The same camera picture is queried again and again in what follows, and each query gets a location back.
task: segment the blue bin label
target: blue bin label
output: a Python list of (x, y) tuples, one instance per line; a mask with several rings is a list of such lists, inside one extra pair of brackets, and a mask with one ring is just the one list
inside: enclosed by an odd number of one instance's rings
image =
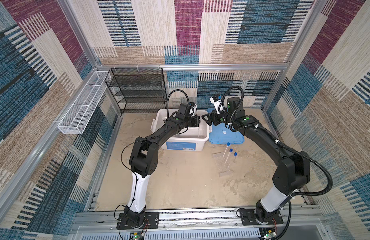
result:
[(196, 151), (195, 142), (166, 142), (166, 147), (171, 150)]

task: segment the white plastic storage bin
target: white plastic storage bin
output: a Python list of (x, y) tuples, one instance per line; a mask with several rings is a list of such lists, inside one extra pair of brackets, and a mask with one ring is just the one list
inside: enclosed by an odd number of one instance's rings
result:
[[(178, 111), (178, 109), (169, 109), (169, 116)], [(201, 116), (207, 114), (205, 110), (197, 110), (197, 115)], [(163, 120), (166, 119), (166, 109), (160, 109), (155, 119), (153, 119), (150, 130), (155, 132), (157, 129), (164, 125)], [(201, 119), (199, 127), (189, 127), (188, 131), (171, 137), (164, 143), (162, 149), (170, 150), (184, 150), (184, 151), (202, 151), (205, 142), (209, 139), (211, 127)]]

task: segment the blue plastic lid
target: blue plastic lid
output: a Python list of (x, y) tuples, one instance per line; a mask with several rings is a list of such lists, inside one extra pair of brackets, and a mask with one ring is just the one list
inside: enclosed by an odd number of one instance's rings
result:
[[(214, 108), (208, 108), (208, 113), (211, 113)], [(226, 144), (230, 146), (232, 144), (242, 144), (244, 142), (244, 136), (240, 132), (232, 132), (225, 127), (223, 123), (217, 126), (210, 126), (212, 132), (209, 134), (209, 141), (212, 144)]]

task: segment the striped fabric wall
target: striped fabric wall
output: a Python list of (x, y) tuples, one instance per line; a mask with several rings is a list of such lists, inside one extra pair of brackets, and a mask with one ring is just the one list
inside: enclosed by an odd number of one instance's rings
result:
[[(174, 89), (182, 89), (189, 100), (199, 108), (213, 108), (211, 96), (223, 95), (231, 86), (244, 90), (244, 107), (259, 108), (268, 97), (279, 70), (271, 71), (164, 71), (164, 79), (169, 94)], [(232, 90), (229, 96), (240, 96), (239, 90)], [(186, 102), (182, 93), (173, 93), (169, 107), (177, 108)]]
[(0, 193), (90, 69), (56, 0), (0, 1)]
[[(267, 113), (331, 172), (314, 197), (337, 239), (370, 239), (370, 0), (329, 0)], [(310, 191), (326, 178), (315, 167)]]
[[(103, 65), (284, 63), (313, 0), (72, 0), (88, 44)], [(202, 108), (232, 85), (245, 106), (261, 107), (274, 83), (269, 71), (171, 71)]]
[(67, 239), (84, 211), (113, 132), (112, 96), (102, 96), (82, 135), (60, 133), (0, 224), (0, 240)]
[[(56, 0), (0, 1), (0, 194), (90, 70)], [(1, 223), (0, 239), (67, 235), (112, 132), (115, 110), (103, 98), (86, 135), (59, 135)]]

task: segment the test tube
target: test tube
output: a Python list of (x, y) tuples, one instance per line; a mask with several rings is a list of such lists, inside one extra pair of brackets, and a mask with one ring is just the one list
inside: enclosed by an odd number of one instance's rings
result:
[(229, 161), (228, 168), (229, 168), (229, 166), (230, 166), (231, 162), (233, 162), (233, 161), (234, 161), (234, 159), (236, 158), (236, 156), (237, 156), (237, 155), (238, 155), (238, 153), (237, 153), (237, 152), (235, 152), (235, 153), (233, 154), (232, 161)]
[(228, 152), (228, 156), (226, 157), (226, 160), (225, 160), (225, 163), (228, 161), (228, 159), (229, 159), (229, 155), (230, 155), (230, 153), (233, 151), (233, 149), (231, 148), (230, 150), (229, 150), (229, 152)]
[(230, 142), (228, 142), (228, 143), (226, 144), (226, 149), (225, 149), (225, 151), (224, 151), (224, 155), (223, 155), (222, 157), (225, 157), (225, 154), (226, 154), (226, 152), (228, 151), (229, 146), (230, 146)]

